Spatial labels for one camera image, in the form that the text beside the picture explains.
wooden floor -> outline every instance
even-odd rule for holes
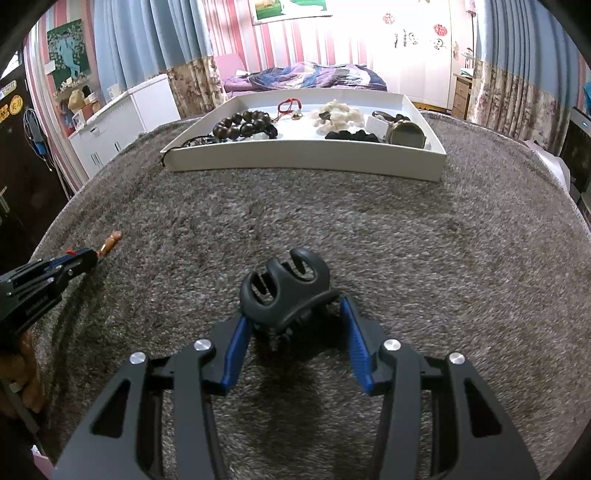
[[[429,105],[427,103],[413,102],[414,106],[419,110],[429,110],[431,112],[448,113],[447,109],[440,106]]]

blue gripper pad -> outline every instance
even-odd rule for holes
[[[359,330],[353,309],[346,298],[342,298],[340,301],[340,316],[346,321],[348,327],[349,359],[351,366],[353,366],[353,372],[364,392],[371,394],[374,389],[371,355]]]
[[[248,343],[251,339],[252,325],[246,318],[241,317],[230,341],[226,356],[224,357],[224,372],[221,386],[228,392],[238,381],[240,370],[246,356]]]

black door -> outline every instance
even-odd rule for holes
[[[6,86],[14,90],[0,100],[0,273],[28,261],[67,203],[55,168],[50,171],[25,134],[24,112],[33,105],[24,65],[0,80],[0,89]]]

red string bracelet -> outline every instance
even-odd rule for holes
[[[293,108],[294,102],[297,103],[297,110],[294,110]],[[281,107],[285,105],[287,105],[287,109],[282,109]],[[289,115],[290,113],[295,113],[298,111],[301,111],[301,102],[297,98],[288,98],[287,100],[277,105],[277,118],[275,118],[273,121],[277,122],[282,116]]]

painting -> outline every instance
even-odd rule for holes
[[[49,30],[47,48],[49,59],[56,62],[56,69],[52,73],[56,89],[59,89],[61,83],[68,78],[72,77],[76,80],[80,74],[89,72],[90,65],[84,45],[82,20],[74,20]]]
[[[253,25],[293,20],[295,18],[329,17],[326,0],[250,0]]]

